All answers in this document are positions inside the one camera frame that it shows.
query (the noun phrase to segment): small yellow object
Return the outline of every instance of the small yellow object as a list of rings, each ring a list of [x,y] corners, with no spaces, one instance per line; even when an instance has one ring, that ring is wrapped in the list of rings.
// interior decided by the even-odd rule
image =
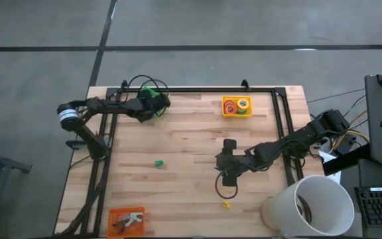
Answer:
[[[227,202],[227,201],[224,201],[224,202],[222,203],[222,206],[223,206],[224,208],[231,208],[230,203]]]

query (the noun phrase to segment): green clip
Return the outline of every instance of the green clip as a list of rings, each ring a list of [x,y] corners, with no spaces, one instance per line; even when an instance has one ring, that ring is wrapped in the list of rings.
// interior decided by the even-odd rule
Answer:
[[[146,87],[146,86],[144,86],[143,89],[142,89],[141,91],[144,91],[144,90],[148,90],[153,98],[156,97],[156,96],[158,96],[158,95],[160,94],[160,93],[155,92],[154,90],[152,90],[152,89],[150,89],[150,88],[148,88],[148,87]]]
[[[160,167],[161,165],[163,165],[163,160],[157,160],[157,161],[155,161],[155,162],[154,162],[154,165],[155,165],[156,167]]]

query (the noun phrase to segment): orange tray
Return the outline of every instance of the orange tray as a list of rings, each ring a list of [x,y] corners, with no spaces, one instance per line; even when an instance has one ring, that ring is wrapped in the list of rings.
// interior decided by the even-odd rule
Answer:
[[[132,212],[142,212],[144,214],[142,222],[132,222],[124,232],[119,233],[118,228],[113,225],[120,222],[124,216],[129,216]],[[107,238],[126,238],[126,237],[141,237],[145,234],[145,208],[114,208],[109,211],[109,220],[107,224]]]

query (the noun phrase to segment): tape roll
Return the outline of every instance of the tape roll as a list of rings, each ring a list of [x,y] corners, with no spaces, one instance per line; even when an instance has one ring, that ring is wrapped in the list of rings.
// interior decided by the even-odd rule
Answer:
[[[237,106],[235,104],[225,104],[223,110],[225,110],[226,114],[236,114]]]
[[[237,114],[245,114],[247,110],[238,109]]]
[[[237,106],[238,106],[239,109],[246,110],[246,109],[249,108],[250,103],[246,99],[239,99],[238,103],[237,103]]]
[[[225,101],[225,103],[223,104],[223,106],[225,107],[225,106],[227,106],[228,104],[233,104],[233,105],[235,105],[235,103],[234,103],[232,100],[227,100],[227,101]]]

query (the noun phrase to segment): green tape roll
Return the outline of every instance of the green tape roll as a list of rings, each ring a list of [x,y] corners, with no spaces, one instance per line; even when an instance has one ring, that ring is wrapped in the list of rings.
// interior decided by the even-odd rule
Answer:
[[[247,110],[241,110],[241,109],[237,110],[237,114],[245,114],[246,112]]]

